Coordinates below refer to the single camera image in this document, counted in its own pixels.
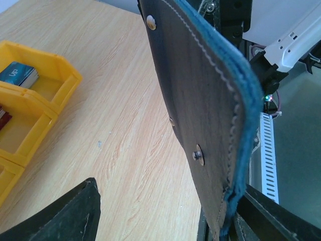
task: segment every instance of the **gray floor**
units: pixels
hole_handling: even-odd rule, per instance
[[[274,120],[279,204],[321,228],[321,70],[297,64],[281,82]]]

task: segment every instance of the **wood grain surface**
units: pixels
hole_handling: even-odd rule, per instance
[[[91,0],[20,0],[0,15],[0,40],[63,55],[84,77],[0,208],[0,232],[95,177],[96,240],[196,240],[200,203],[141,16]]]

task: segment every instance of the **metal rivet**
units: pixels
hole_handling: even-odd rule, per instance
[[[155,19],[153,18],[152,15],[148,15],[146,18],[146,23],[147,26],[151,29],[151,30],[155,30],[156,29],[156,22]]]
[[[174,121],[173,121],[173,119],[172,119],[172,118],[170,118],[170,123],[171,123],[172,127],[174,127],[174,126],[175,126],[175,123],[174,123]]]
[[[200,145],[196,145],[196,151],[193,152],[193,159],[199,161],[202,166],[204,166],[204,157]]]
[[[207,6],[207,8],[206,8],[206,11],[207,11],[208,13],[211,13],[211,12],[214,11],[214,10],[215,10],[215,5],[214,5],[214,3],[209,4],[209,5]]]

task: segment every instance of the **perforated metal strip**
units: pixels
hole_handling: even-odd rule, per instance
[[[279,196],[277,189],[273,120],[269,114],[261,113],[260,137],[262,193],[278,204]]]

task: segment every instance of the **yellow plastic tray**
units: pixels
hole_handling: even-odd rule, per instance
[[[0,158],[0,206],[21,177],[24,168]]]
[[[0,88],[0,105],[12,115],[0,131],[0,157],[25,167],[58,116],[27,91]]]
[[[0,87],[25,92],[57,114],[60,114],[82,80],[79,72],[64,57],[57,54],[2,41],[0,56],[0,72],[12,62],[17,61],[35,67],[39,74],[39,79],[30,89],[2,81],[0,81]]]

